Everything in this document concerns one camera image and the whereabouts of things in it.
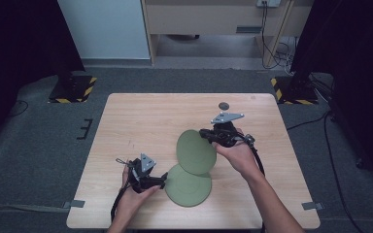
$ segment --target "green disc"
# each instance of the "green disc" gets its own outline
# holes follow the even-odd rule
[[[196,130],[187,130],[180,136],[177,157],[184,170],[194,175],[208,173],[217,161],[213,146]]]
[[[212,186],[209,173],[192,175],[186,172],[180,164],[169,170],[165,183],[168,197],[183,207],[197,206],[205,201],[210,195]]]

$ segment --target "hand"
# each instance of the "hand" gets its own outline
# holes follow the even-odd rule
[[[241,173],[245,178],[253,171],[260,173],[259,168],[254,159],[254,154],[251,151],[250,147],[242,141],[237,142],[237,144],[232,148],[225,148],[222,145],[213,142],[213,146],[217,153],[223,155],[232,167]]]
[[[125,166],[122,173],[122,187],[128,179],[128,166]],[[152,186],[141,193],[135,192],[132,187],[129,187],[119,200],[114,221],[108,232],[124,232],[130,220],[136,215],[139,208],[147,201],[147,199],[160,189],[159,185]]]

